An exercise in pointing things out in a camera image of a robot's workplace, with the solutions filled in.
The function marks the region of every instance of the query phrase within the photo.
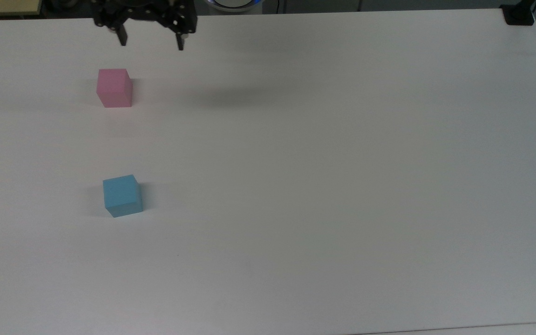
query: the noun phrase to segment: table surface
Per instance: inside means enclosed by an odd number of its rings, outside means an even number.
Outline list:
[[[536,322],[536,25],[200,17],[183,52],[126,28],[0,21],[0,334]],[[114,219],[126,174],[145,210]]]
[[[38,15],[41,0],[0,0],[0,16]]]

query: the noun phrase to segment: blue cube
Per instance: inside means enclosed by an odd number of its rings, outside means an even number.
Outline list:
[[[142,212],[140,185],[133,174],[102,181],[105,208],[113,216],[124,216]]]

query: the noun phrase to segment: wooden surface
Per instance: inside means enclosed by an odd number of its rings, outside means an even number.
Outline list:
[[[0,16],[38,15],[42,0],[0,0]]]
[[[0,334],[536,322],[536,25],[200,17],[181,52],[126,29],[0,21]],[[111,218],[126,174],[145,209]]]

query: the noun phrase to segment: wooden block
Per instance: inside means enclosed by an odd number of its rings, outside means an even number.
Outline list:
[[[125,216],[143,211],[140,185],[133,174],[102,181],[105,208],[113,216]]]
[[[132,79],[125,68],[98,70],[96,94],[106,108],[132,106]]]

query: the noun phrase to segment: robotic arm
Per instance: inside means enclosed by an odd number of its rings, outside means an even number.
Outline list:
[[[127,43],[123,23],[127,19],[157,21],[175,33],[177,46],[183,50],[183,39],[195,33],[198,15],[194,0],[89,0],[92,19],[99,27],[117,33],[121,45]]]

